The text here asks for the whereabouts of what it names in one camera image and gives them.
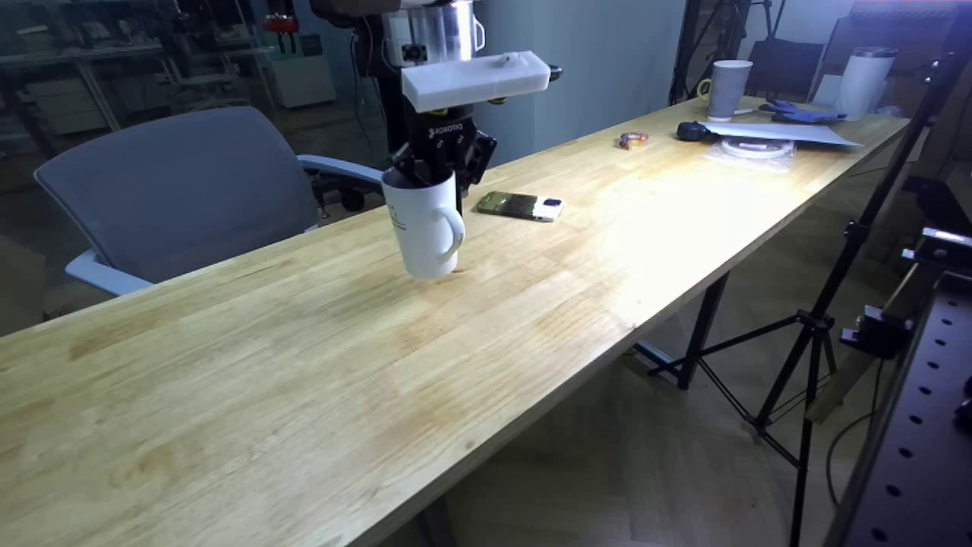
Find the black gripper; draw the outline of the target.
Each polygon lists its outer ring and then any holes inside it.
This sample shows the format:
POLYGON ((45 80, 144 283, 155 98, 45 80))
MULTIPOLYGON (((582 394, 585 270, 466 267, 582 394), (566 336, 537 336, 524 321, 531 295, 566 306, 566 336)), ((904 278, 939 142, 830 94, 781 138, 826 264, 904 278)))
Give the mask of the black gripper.
POLYGON ((409 112, 409 142, 392 152, 388 182, 396 188, 422 188, 422 161, 434 173, 456 173, 456 205, 461 209, 466 188, 475 185, 497 146, 472 122, 471 107, 449 107, 434 112, 409 112))

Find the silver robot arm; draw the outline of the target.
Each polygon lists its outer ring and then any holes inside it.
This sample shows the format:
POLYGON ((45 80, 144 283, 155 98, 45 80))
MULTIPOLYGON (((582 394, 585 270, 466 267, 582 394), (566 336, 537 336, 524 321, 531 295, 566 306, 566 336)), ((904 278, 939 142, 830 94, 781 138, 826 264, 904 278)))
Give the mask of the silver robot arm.
MULTIPOLYGON (((486 28, 472 14, 472 0, 399 2, 381 18, 381 56, 393 76, 408 66, 471 61, 486 46, 486 28)), ((472 126, 471 107, 438 107, 418 112, 399 87, 404 157, 409 179, 456 179, 456 200, 475 185, 495 152, 495 139, 472 126)))

